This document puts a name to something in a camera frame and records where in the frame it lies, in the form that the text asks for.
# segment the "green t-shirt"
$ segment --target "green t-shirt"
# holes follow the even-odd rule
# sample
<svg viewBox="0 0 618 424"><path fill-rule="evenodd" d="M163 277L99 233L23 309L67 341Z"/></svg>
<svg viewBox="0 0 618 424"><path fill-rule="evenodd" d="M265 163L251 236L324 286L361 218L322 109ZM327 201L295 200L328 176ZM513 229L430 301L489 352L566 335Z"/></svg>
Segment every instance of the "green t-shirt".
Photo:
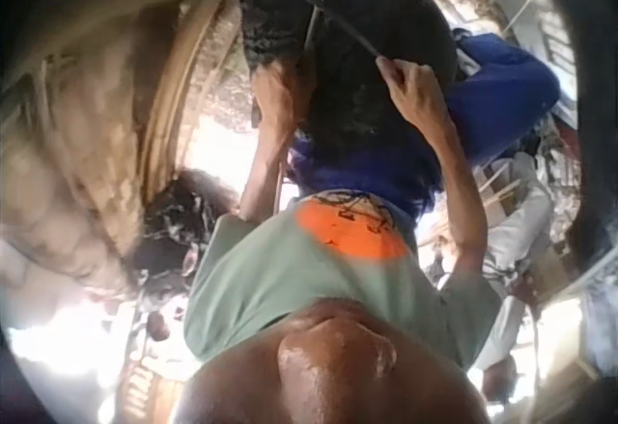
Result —
<svg viewBox="0 0 618 424"><path fill-rule="evenodd" d="M209 361L317 298L344 297L468 368L500 300L467 272L437 292L392 210L367 194L329 191L260 226L222 216L189 298L187 346Z"/></svg>

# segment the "orange patch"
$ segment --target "orange patch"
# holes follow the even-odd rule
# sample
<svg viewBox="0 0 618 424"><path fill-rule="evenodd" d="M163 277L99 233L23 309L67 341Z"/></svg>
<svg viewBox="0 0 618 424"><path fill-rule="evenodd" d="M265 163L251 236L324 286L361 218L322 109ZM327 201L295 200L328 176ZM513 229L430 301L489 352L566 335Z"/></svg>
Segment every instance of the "orange patch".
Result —
<svg viewBox="0 0 618 424"><path fill-rule="evenodd" d="M386 260L406 255L406 242L390 222L368 202L359 205L351 209L312 199L302 203L295 216L316 240L346 256Z"/></svg>

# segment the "hand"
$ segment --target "hand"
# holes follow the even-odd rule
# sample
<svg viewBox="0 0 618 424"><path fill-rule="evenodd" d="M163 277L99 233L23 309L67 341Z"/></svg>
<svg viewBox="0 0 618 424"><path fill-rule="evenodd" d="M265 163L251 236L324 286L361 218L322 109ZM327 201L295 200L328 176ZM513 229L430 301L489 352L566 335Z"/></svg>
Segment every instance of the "hand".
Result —
<svg viewBox="0 0 618 424"><path fill-rule="evenodd" d="M430 67L385 57L378 57L376 65L399 112L430 145L455 129Z"/></svg>
<svg viewBox="0 0 618 424"><path fill-rule="evenodd" d="M307 115L316 88L310 57L298 64L275 60L259 66L253 75L253 93L262 111L260 128L291 138Z"/></svg>
<svg viewBox="0 0 618 424"><path fill-rule="evenodd" d="M539 300L532 287L533 280L530 276L520 276L511 286L509 286L509 294L519 299L532 309L532 316L539 319Z"/></svg>

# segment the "black cable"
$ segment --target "black cable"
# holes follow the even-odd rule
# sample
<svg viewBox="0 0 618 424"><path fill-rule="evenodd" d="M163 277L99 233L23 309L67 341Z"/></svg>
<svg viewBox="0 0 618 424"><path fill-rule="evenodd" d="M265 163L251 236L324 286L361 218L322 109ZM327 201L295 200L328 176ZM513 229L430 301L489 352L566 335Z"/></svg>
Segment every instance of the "black cable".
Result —
<svg viewBox="0 0 618 424"><path fill-rule="evenodd" d="M372 54L375 58L380 56L380 53L376 50L373 44L371 44L354 26L349 23L345 18L332 11L329 7L327 7L323 1L321 0L305 0L309 4L312 4L314 7L317 7L322 11L324 15L337 23L346 33L348 33L354 40L356 40L360 45L362 45L367 51Z"/></svg>

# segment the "blue garment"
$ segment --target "blue garment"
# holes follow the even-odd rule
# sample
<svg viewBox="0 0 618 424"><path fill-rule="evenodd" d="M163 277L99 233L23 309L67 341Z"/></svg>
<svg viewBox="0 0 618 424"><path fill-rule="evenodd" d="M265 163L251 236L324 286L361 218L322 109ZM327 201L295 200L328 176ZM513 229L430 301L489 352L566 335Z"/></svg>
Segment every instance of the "blue garment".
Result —
<svg viewBox="0 0 618 424"><path fill-rule="evenodd" d="M460 48L481 69L451 85L446 104L468 160L483 164L525 135L558 101L558 79L528 52L497 35L471 36ZM291 175L303 195L346 188L381 197L415 219L441 189L435 153L415 128L405 144L354 152L337 164L312 158L312 142L297 137Z"/></svg>

